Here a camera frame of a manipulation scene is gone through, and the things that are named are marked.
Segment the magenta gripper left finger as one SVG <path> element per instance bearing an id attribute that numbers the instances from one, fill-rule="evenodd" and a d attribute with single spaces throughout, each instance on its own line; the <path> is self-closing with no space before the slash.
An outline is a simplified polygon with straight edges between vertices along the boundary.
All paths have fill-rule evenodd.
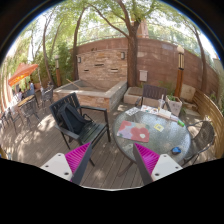
<path id="1" fill-rule="evenodd" d="M 41 169 L 79 185 L 92 153 L 92 145 L 86 143 L 72 151 L 57 153 Z"/>

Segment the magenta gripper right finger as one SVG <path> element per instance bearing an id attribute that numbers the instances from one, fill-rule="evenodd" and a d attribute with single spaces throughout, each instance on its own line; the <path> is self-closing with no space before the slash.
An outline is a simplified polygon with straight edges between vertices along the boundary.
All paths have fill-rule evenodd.
<path id="1" fill-rule="evenodd" d="M 137 143 L 133 144 L 133 154 L 144 185 L 182 169 L 168 154 L 159 155 Z"/>

